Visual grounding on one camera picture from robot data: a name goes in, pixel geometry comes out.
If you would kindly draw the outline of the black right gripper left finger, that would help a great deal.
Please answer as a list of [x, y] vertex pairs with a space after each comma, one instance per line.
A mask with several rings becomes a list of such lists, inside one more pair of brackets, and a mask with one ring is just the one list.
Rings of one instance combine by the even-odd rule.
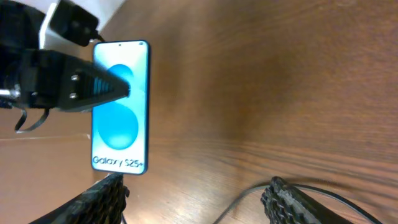
[[122, 224], [129, 189], [123, 174], [108, 174], [90, 188], [31, 224]]

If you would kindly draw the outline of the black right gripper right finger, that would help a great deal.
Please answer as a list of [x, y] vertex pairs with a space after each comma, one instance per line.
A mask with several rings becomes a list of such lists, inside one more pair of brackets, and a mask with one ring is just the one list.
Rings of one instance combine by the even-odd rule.
[[333, 192], [307, 185], [290, 184], [283, 178], [275, 176], [271, 178], [261, 197], [264, 213], [271, 223], [349, 223], [347, 219], [302, 192], [302, 189], [330, 196], [354, 208], [352, 202]]

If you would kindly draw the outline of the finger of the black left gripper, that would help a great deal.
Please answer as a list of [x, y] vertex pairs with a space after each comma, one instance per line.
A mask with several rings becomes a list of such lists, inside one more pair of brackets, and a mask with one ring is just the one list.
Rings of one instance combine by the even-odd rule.
[[75, 57], [65, 61], [60, 84], [60, 109], [79, 112], [129, 94], [129, 84], [106, 69]]

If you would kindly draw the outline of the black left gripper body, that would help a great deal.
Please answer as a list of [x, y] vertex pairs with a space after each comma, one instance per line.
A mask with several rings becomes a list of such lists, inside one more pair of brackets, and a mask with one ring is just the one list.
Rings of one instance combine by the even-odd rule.
[[24, 50], [18, 66], [18, 107], [76, 111], [78, 106], [68, 91], [77, 68], [74, 56], [54, 50]]

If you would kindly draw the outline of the blue Galaxy smartphone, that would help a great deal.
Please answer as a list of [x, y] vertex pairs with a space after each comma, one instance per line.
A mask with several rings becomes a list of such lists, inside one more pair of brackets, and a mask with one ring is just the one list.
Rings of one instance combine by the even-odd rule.
[[145, 40], [102, 42], [93, 62], [129, 85], [128, 96], [91, 112], [94, 170], [142, 175], [148, 169], [150, 45]]

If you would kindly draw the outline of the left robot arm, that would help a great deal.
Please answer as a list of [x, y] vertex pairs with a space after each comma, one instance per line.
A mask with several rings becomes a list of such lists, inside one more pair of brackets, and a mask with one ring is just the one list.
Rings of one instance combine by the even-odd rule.
[[1, 107], [76, 112], [128, 96], [126, 81], [79, 57], [98, 24], [72, 1], [46, 14], [1, 1]]

